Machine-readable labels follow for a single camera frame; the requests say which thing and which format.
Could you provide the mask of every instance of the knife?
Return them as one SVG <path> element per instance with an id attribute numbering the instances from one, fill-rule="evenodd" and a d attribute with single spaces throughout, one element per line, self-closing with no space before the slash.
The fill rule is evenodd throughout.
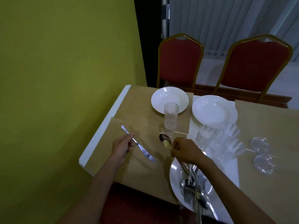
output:
<path id="1" fill-rule="evenodd" d="M 121 128 L 127 133 L 129 134 L 129 132 L 127 131 L 127 129 L 125 128 L 124 125 L 121 125 Z M 152 157 L 134 138 L 132 138 L 132 140 L 136 143 L 136 145 L 140 148 L 141 152 L 145 155 L 146 158 L 148 158 L 150 161 L 152 162 L 156 162 L 155 158 Z"/>

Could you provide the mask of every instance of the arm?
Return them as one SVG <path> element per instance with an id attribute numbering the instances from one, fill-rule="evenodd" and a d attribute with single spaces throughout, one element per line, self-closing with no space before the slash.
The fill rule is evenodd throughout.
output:
<path id="1" fill-rule="evenodd" d="M 176 138 L 171 156 L 196 165 L 208 178 L 235 224 L 275 224 L 190 139 Z"/>
<path id="2" fill-rule="evenodd" d="M 78 200 L 58 220 L 57 224 L 65 223 L 98 223 L 102 209 L 113 183 L 114 177 L 120 165 L 124 162 L 124 156 L 130 152 L 134 145 L 131 140 L 133 135 L 124 135 L 112 143 L 112 152 L 108 160 L 93 178 L 86 194 Z"/>

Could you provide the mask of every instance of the yellow-green wall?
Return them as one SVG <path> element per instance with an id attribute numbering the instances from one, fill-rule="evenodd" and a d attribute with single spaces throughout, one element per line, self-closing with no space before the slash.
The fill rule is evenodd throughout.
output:
<path id="1" fill-rule="evenodd" d="M 53 223 L 127 84 L 146 85 L 134 0 L 0 0 L 0 220 Z"/>

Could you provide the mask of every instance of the table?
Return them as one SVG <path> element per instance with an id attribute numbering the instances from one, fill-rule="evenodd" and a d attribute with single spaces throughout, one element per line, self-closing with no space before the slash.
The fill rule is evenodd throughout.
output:
<path id="1" fill-rule="evenodd" d="M 127 92 L 129 91 L 129 88 L 131 85 L 126 85 L 116 101 L 114 102 L 113 106 L 111 107 L 110 111 L 106 115 L 105 119 L 99 126 L 98 130 L 95 132 L 95 135 L 92 137 L 91 141 L 89 142 L 86 149 L 83 151 L 81 157 L 79 158 L 79 164 L 81 167 L 85 167 L 86 163 L 88 162 L 90 156 L 92 155 L 93 151 L 95 150 L 95 147 L 97 146 L 99 140 L 103 136 L 111 117 L 114 117 L 116 114 L 119 106 L 121 105 L 124 97 L 126 96 Z M 200 96 L 193 95 L 193 103 L 198 99 Z M 190 127 L 189 127 L 189 134 L 187 135 L 188 139 L 194 140 L 196 138 L 197 132 L 198 132 L 198 125 L 200 123 L 194 118 L 190 118 Z M 223 167 L 224 173 L 226 176 L 237 186 L 239 187 L 239 175 L 238 175 L 238 163 L 237 159 L 231 160 L 230 162 L 226 163 L 226 165 Z M 226 209 L 222 209 L 218 213 L 219 218 L 221 221 L 226 223 L 233 223 L 230 219 L 229 214 L 227 213 Z"/>

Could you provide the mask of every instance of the paper placemat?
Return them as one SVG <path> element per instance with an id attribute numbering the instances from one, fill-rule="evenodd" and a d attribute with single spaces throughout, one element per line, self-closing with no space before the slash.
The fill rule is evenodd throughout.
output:
<path id="1" fill-rule="evenodd" d="M 157 88 L 132 85 L 122 101 L 115 118 L 131 122 L 138 121 L 145 126 L 164 129 L 164 114 L 157 112 L 151 103 L 153 93 Z M 186 93 L 189 98 L 188 107 L 178 114 L 176 132 L 188 134 L 191 118 L 193 94 Z"/>
<path id="2" fill-rule="evenodd" d="M 125 134 L 121 129 L 124 125 L 129 132 L 135 133 L 134 138 L 151 154 L 157 162 L 148 160 L 140 149 L 135 146 L 125 157 L 124 164 L 119 168 L 115 181 L 141 192 L 155 196 L 170 203 L 177 204 L 169 181 L 169 170 L 173 158 L 169 149 L 159 140 L 162 129 L 131 123 L 129 121 L 111 118 L 110 123 L 89 158 L 84 169 L 96 174 L 111 154 L 112 142 Z M 174 132 L 174 137 L 186 137 L 185 134 Z"/>
<path id="3" fill-rule="evenodd" d="M 299 223 L 299 112 L 268 105 L 235 101 L 239 138 L 247 148 L 255 136 L 264 137 L 277 166 L 271 175 L 258 173 L 253 151 L 238 157 L 240 189 L 275 222 Z"/>

